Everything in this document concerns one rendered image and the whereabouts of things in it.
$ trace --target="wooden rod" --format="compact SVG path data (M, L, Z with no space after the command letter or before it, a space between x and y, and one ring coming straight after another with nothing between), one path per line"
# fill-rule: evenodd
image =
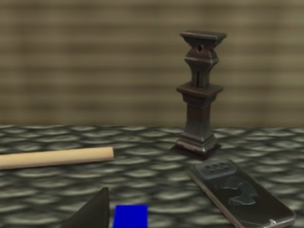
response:
M0 155L0 170L101 162L114 159L112 147Z

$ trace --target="patterned tabletop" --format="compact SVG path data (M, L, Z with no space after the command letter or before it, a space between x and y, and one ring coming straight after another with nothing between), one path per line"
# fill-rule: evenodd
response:
M189 179L194 159L168 151L178 128L0 126L0 153L113 146L114 161L0 171L0 228L58 228L102 187L116 204L149 205L149 228L230 228ZM304 129L218 128L215 156L238 163L304 227Z

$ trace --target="beige curtain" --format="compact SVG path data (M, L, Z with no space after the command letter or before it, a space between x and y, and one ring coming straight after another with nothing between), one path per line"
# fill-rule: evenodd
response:
M185 30L225 32L213 126L304 125L303 0L1 0L0 124L176 125Z

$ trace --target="wooden stick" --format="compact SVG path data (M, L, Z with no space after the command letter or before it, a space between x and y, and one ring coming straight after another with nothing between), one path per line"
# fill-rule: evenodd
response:
M0 170L101 162L114 159L112 147L0 155Z

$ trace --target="blue block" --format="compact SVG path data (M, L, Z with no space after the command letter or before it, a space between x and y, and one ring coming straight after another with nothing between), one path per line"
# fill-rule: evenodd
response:
M116 205L113 228L148 228L148 205Z

